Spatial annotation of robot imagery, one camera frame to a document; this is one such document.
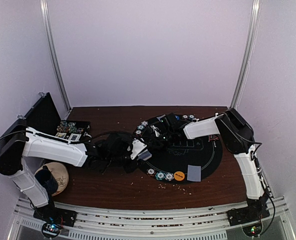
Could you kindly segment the blue playing card deck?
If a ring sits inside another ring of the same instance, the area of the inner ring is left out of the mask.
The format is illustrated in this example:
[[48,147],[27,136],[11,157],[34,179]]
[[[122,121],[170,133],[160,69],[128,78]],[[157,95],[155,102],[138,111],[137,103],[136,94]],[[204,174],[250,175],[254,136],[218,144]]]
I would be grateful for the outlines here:
[[152,157],[152,154],[146,150],[140,154],[138,154],[138,160],[146,161]]

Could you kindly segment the red triangular all-in marker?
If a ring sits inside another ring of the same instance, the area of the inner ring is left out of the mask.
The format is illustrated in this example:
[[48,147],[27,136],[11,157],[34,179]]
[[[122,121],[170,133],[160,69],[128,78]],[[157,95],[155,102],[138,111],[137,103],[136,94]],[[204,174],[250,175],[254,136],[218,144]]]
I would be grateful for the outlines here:
[[219,137],[217,136],[217,135],[209,135],[208,136],[208,141],[210,142],[210,141],[217,141],[217,140],[219,140]]

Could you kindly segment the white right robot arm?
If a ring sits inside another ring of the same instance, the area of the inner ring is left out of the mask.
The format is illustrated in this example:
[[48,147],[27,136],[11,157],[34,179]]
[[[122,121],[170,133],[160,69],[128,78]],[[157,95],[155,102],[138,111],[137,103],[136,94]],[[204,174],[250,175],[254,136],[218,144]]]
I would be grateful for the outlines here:
[[229,108],[202,120],[193,115],[164,114],[156,118],[156,123],[150,123],[149,127],[155,137],[158,140],[164,139],[166,144],[176,140],[221,136],[226,149],[234,155],[240,167],[247,199],[250,201],[268,199],[261,166],[256,155],[262,143],[254,140],[252,127],[236,109]]

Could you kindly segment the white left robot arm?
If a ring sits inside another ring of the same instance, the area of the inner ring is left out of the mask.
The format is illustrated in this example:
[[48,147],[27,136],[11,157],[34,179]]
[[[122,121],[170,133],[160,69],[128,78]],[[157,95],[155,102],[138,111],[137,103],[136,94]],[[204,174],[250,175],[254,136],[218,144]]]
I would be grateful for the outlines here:
[[91,167],[96,163],[116,163],[127,167],[147,151],[143,139],[124,131],[109,131],[100,144],[90,140],[72,140],[49,135],[15,121],[0,137],[0,174],[8,176],[49,222],[55,222],[59,210],[50,204],[50,194],[35,178],[25,158],[40,158]]

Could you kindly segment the yellow big blind button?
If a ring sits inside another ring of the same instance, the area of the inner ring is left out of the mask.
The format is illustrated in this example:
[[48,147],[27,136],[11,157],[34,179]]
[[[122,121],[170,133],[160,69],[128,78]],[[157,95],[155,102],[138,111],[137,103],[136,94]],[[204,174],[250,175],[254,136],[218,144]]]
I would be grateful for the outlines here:
[[182,172],[182,171],[176,171],[176,172],[174,173],[174,179],[175,179],[176,181],[179,181],[179,182],[183,181],[183,180],[185,179],[185,174],[184,174],[184,172]]

